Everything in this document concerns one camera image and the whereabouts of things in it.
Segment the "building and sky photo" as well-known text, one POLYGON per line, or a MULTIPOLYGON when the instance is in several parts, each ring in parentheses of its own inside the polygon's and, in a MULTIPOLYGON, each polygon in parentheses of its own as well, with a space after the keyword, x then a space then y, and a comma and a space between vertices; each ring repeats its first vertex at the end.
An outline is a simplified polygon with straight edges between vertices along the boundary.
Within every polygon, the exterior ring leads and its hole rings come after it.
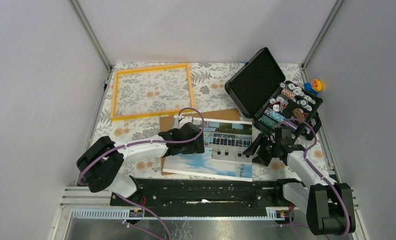
POLYGON ((223 180, 253 180, 253 156, 243 155, 253 142, 253 126, 249 121, 193 117, 193 125, 203 129, 204 153, 168 156, 162 171, 168 174, 223 180))

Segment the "yellow wooden picture frame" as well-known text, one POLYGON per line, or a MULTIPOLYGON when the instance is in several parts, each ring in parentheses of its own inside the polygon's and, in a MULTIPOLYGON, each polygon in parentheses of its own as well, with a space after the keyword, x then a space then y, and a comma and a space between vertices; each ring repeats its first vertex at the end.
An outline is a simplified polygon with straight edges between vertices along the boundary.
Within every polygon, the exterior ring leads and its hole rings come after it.
POLYGON ((121 69, 113 77, 111 121, 172 115, 196 106, 188 63, 121 69))

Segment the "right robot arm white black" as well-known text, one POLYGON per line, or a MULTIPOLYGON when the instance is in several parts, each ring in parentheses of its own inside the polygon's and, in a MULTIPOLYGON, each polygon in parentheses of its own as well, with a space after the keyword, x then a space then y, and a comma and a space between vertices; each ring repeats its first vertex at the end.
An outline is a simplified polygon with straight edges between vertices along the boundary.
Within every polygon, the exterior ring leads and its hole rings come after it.
POLYGON ((323 174, 311 162, 308 149, 295 144, 290 128, 276 127, 273 139, 260 133, 243 152, 245 156, 253 154, 257 154, 253 163, 267 166, 278 158, 299 176, 299 181, 275 189, 272 198, 279 206, 291 203, 298 207, 314 235, 345 236, 356 230, 351 187, 323 174))

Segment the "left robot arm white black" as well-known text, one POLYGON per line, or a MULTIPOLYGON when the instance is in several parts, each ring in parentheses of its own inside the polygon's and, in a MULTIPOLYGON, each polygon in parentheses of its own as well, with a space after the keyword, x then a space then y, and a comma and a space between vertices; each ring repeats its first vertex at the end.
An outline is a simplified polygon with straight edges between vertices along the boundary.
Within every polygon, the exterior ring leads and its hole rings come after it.
POLYGON ((203 130, 191 122, 153 137, 116 143, 109 136, 99 138, 77 161, 78 183, 92 193, 108 190, 130 206, 138 204, 141 192, 131 176, 119 171, 124 163, 148 158, 204 153, 203 130))

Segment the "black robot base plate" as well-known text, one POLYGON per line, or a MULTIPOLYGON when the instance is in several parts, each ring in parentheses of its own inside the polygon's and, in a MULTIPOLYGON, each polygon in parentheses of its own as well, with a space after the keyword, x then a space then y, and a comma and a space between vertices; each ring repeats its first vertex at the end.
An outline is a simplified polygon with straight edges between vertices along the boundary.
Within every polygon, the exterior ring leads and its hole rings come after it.
POLYGON ((283 198, 282 186, 296 179, 233 180, 137 179, 139 189, 128 200, 153 212, 181 214, 245 213, 288 210, 290 202, 283 198))

